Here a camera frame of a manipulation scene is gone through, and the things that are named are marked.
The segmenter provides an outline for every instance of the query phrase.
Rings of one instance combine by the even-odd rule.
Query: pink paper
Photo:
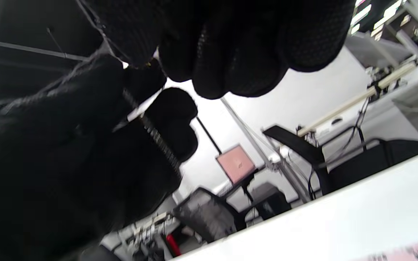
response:
[[[393,252],[374,254],[357,261],[418,261],[418,243]]]

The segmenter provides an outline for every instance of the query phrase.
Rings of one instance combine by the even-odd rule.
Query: finger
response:
[[[167,81],[156,60],[152,60],[148,66],[139,69],[129,66],[125,69],[123,78],[124,87],[138,104],[161,90]],[[117,99],[114,104],[106,107],[101,113],[96,114],[94,118],[83,124],[83,132],[94,132],[97,137],[108,135],[133,110],[134,108],[125,99]]]
[[[159,45],[159,61],[172,81],[188,81],[193,75],[196,47],[203,24],[200,5],[199,1],[180,0],[178,5],[174,2],[167,9],[175,33],[163,37]]]
[[[273,39],[261,28],[251,28],[241,38],[227,68],[226,86],[233,94],[258,97],[272,91],[287,71],[274,53]]]
[[[197,114],[198,109],[192,97],[179,88],[163,90],[146,110],[146,116],[157,129],[176,119],[189,125]]]
[[[228,91],[224,85],[234,9],[224,5],[203,26],[193,71],[194,90],[206,99],[219,99]]]
[[[79,124],[121,97],[122,80],[117,59],[96,55],[50,90],[15,99],[0,109],[0,149],[46,148],[68,141]]]
[[[164,28],[160,0],[78,2],[121,60],[137,68],[151,60]]]
[[[294,70],[318,71],[343,47],[355,1],[292,1],[280,29],[280,57]]]

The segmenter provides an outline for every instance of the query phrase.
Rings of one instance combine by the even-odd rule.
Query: wire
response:
[[[353,132],[351,132],[351,135],[349,136],[348,141],[346,142],[346,144],[341,149],[337,150],[335,153],[333,153],[331,155],[330,160],[334,160],[334,159],[337,159],[337,158],[341,157],[344,154],[347,147],[350,145],[351,141],[353,140],[353,138],[356,135],[356,129],[360,128],[360,126],[364,122],[365,113],[367,112],[367,108],[369,106],[369,101],[370,101],[370,99],[367,99],[364,102],[364,104],[362,104],[362,108],[359,111],[359,116],[357,117],[357,120],[356,120],[355,125],[353,127]]]
[[[312,189],[312,183],[311,183],[311,179],[312,179],[312,175],[314,174],[314,168],[311,167],[311,173],[309,175],[309,180],[307,180],[307,192],[309,192],[309,198],[311,200],[315,200],[317,197],[315,196],[315,192]]]

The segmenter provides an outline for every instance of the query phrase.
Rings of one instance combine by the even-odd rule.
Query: gloved hand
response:
[[[94,54],[33,96],[0,102],[0,260],[58,260],[151,214],[181,182],[140,118],[112,131],[159,91],[156,61],[124,70]],[[179,162],[197,147],[196,105],[162,91],[146,111]]]
[[[262,96],[289,68],[318,71],[340,52],[354,0],[77,0],[133,66],[159,58],[196,92]]]

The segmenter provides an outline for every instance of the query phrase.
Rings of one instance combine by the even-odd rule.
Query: black glove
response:
[[[33,96],[0,102],[0,260],[57,260],[156,210],[181,182],[141,119],[112,130],[166,82],[156,61],[95,54]],[[165,89],[146,112],[174,157],[197,147],[196,105]]]
[[[196,92],[262,96],[288,68],[318,71],[340,52],[354,0],[77,0],[133,66],[159,58]]]

